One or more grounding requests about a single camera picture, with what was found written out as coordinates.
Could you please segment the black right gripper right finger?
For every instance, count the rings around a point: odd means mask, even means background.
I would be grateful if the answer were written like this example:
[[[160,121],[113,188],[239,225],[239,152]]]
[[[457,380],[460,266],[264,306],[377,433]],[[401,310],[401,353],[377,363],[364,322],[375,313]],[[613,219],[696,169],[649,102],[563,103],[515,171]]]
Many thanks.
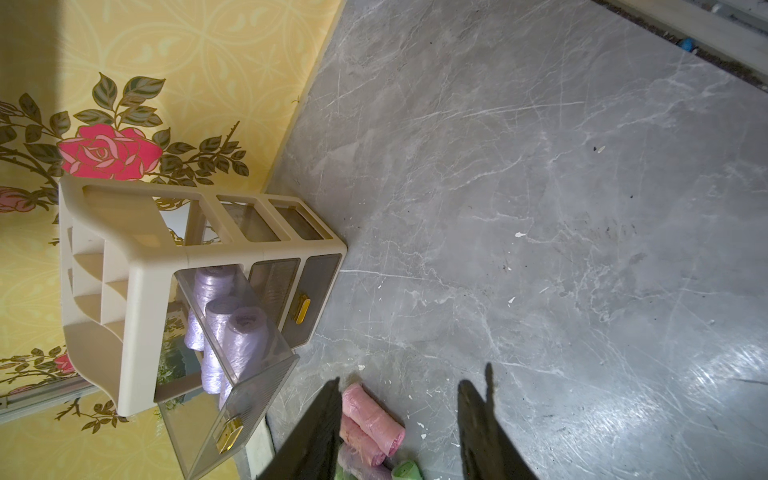
[[[462,472],[465,479],[536,479],[495,416],[492,364],[484,370],[482,397],[470,380],[461,380],[457,392],[457,421]]]

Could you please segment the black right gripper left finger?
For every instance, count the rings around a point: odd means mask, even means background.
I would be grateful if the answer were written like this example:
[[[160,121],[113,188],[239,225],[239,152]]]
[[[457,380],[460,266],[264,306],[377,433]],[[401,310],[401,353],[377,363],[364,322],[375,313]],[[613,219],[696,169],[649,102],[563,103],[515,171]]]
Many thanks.
[[[334,479],[340,448],[340,379],[327,381],[265,470],[267,479]]]

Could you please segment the purple trash bag roll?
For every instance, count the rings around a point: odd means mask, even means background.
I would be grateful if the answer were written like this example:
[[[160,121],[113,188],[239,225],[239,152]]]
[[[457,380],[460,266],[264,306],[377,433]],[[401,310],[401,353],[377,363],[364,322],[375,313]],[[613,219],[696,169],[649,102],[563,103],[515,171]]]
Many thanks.
[[[206,338],[201,322],[196,315],[194,305],[205,312],[207,304],[215,299],[227,296],[234,287],[235,265],[212,266],[197,269],[194,278],[193,297],[188,310],[188,328],[185,334],[185,345],[194,351],[203,351]]]
[[[223,348],[235,381],[225,377],[219,395],[220,409],[224,409],[232,390],[252,376],[251,364],[255,362],[254,358],[262,358],[269,333],[267,320],[263,309],[246,306],[237,309],[227,323]]]
[[[389,469],[382,465],[367,465],[360,454],[347,444],[343,444],[339,449],[337,464],[343,471],[343,479],[392,479]]]
[[[223,337],[227,323],[242,301],[235,296],[211,300],[205,307],[205,332],[209,334],[204,346],[202,386],[206,393],[217,395],[225,383],[225,374],[219,355],[223,349]]]

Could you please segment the green trash bag roll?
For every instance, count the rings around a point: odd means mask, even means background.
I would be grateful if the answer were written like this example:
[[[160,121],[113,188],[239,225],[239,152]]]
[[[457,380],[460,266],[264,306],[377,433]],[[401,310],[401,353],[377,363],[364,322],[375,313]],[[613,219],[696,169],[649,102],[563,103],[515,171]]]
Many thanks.
[[[418,464],[414,460],[406,460],[391,471],[393,480],[423,480],[423,475]]]

